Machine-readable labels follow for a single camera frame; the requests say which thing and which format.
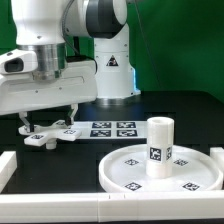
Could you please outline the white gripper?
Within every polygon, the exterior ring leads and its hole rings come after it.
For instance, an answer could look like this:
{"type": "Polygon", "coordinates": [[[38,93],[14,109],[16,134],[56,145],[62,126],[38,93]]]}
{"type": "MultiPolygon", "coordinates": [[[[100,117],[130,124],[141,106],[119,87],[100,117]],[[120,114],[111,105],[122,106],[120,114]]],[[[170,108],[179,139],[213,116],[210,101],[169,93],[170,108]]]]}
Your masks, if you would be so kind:
{"type": "Polygon", "coordinates": [[[26,131],[34,131],[27,112],[71,105],[65,124],[74,124],[79,103],[96,99],[96,66],[93,61],[70,62],[59,78],[36,81],[34,52],[13,50],[0,56],[0,115],[19,113],[26,131]]]}

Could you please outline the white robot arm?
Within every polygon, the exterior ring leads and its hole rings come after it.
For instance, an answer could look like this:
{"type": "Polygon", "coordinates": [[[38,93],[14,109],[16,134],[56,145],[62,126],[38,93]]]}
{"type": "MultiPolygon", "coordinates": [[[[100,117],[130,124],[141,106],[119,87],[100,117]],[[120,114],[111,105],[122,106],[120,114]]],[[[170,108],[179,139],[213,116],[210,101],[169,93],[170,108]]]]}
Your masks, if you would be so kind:
{"type": "Polygon", "coordinates": [[[139,93],[128,60],[127,0],[10,0],[16,48],[0,56],[0,115],[122,102],[139,93]]]}

